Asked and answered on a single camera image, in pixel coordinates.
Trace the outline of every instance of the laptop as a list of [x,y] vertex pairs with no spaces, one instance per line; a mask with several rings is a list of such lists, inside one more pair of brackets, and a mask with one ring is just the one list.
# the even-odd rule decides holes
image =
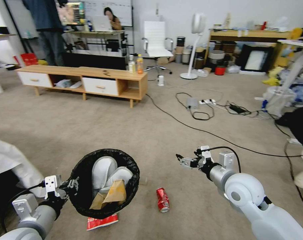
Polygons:
[[108,16],[93,16],[92,25],[95,32],[112,32]]

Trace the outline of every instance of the person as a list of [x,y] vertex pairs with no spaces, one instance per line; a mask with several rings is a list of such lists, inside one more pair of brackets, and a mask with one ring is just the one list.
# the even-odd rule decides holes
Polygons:
[[[55,0],[22,0],[30,11],[39,34],[39,43],[45,52],[46,61],[52,66],[63,66],[62,54],[65,52],[60,22]],[[58,0],[60,6],[68,0]]]
[[109,7],[104,9],[104,15],[109,17],[110,24],[113,30],[121,30],[119,18],[117,18]]
[[[106,7],[104,9],[104,15],[109,17],[110,20],[110,24],[113,30],[121,30],[121,23],[119,21],[119,18],[117,18],[112,10],[109,7]],[[115,39],[108,39],[107,40],[107,48],[110,48],[112,52],[118,52],[119,49],[119,43],[118,40]]]

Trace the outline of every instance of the red bucket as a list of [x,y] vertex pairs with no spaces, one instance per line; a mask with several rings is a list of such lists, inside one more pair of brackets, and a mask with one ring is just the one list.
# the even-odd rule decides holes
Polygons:
[[224,75],[226,71],[226,67],[216,67],[215,74],[216,75]]

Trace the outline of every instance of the black trash bag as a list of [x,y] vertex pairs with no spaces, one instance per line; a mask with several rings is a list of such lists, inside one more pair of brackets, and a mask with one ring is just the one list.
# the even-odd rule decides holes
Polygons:
[[[132,173],[132,178],[126,186],[126,200],[118,205],[117,202],[108,203],[100,210],[89,209],[93,201],[92,195],[92,168],[97,159],[103,156],[113,157],[118,167],[124,166]],[[104,219],[126,207],[134,198],[139,185],[139,168],[136,162],[127,153],[117,149],[100,149],[84,156],[72,170],[71,179],[78,179],[77,195],[69,195],[69,199],[77,212],[86,217]]]

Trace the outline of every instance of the standing fan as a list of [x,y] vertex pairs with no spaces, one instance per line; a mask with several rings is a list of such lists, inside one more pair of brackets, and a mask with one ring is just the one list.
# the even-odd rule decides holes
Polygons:
[[203,31],[205,29],[205,24],[206,24],[206,16],[204,13],[195,13],[193,18],[192,18],[192,23],[191,23],[191,32],[192,33],[198,33],[198,37],[196,41],[194,42],[194,45],[192,47],[192,52],[190,56],[190,61],[189,61],[189,67],[188,67],[188,72],[187,73],[182,73],[180,74],[181,78],[184,79],[196,79],[198,76],[197,74],[191,73],[191,67],[192,63],[194,61],[195,57],[195,52],[196,52],[196,46],[201,38]]

